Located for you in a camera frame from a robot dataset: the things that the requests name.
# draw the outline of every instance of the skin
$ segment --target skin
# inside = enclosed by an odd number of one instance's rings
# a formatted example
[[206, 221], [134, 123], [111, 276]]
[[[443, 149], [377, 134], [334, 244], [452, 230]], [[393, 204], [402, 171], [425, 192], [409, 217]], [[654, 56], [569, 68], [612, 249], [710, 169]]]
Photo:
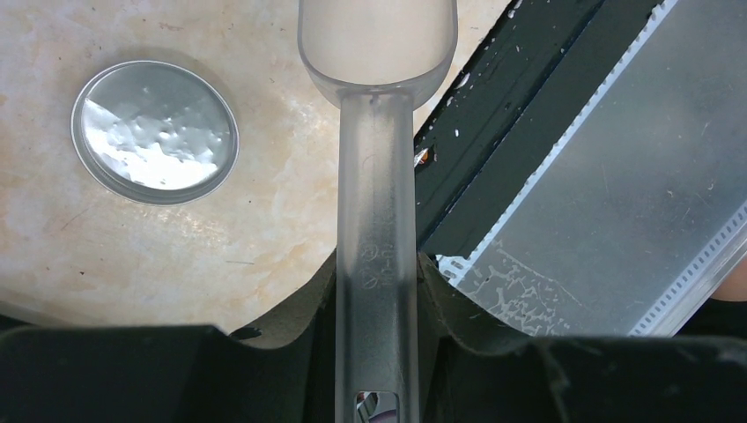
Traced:
[[736, 266], [711, 298], [721, 301], [747, 301], [747, 259]]

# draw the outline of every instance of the scratched plastic sheet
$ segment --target scratched plastic sheet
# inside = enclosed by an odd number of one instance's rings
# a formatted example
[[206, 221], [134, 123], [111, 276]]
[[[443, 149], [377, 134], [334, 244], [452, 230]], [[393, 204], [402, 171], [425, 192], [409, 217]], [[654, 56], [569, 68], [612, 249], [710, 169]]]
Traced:
[[743, 256], [745, 20], [655, 9], [477, 249], [440, 257], [450, 282], [531, 335], [678, 330]]

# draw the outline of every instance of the plastic scoop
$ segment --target plastic scoop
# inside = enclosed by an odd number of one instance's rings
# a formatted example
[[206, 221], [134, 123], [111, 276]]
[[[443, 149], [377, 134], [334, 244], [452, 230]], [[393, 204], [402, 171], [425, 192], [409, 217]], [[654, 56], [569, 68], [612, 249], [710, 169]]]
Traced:
[[299, 50], [340, 108], [336, 421], [390, 392], [418, 422], [412, 112], [447, 74], [455, 0], [300, 0]]

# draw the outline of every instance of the floor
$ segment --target floor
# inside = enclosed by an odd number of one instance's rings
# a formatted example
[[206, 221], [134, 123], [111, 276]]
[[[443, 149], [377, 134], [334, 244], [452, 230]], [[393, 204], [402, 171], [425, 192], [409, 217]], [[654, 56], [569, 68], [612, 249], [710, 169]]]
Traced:
[[[458, 0], [459, 45], [417, 129], [507, 0]], [[32, 323], [214, 323], [234, 330], [335, 246], [338, 112], [296, 50], [296, 0], [8, 0], [0, 11], [0, 314]], [[83, 168], [70, 110], [122, 61], [184, 66], [227, 97], [240, 157], [182, 206], [135, 204]]]

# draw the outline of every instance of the silver lid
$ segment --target silver lid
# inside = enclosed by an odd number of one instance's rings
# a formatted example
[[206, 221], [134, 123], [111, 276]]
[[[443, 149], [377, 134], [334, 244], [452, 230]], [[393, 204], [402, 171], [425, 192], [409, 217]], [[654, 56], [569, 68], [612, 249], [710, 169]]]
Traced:
[[120, 63], [96, 75], [72, 112], [78, 156], [114, 193], [146, 204], [203, 197], [228, 176], [239, 131], [218, 92], [162, 62]]

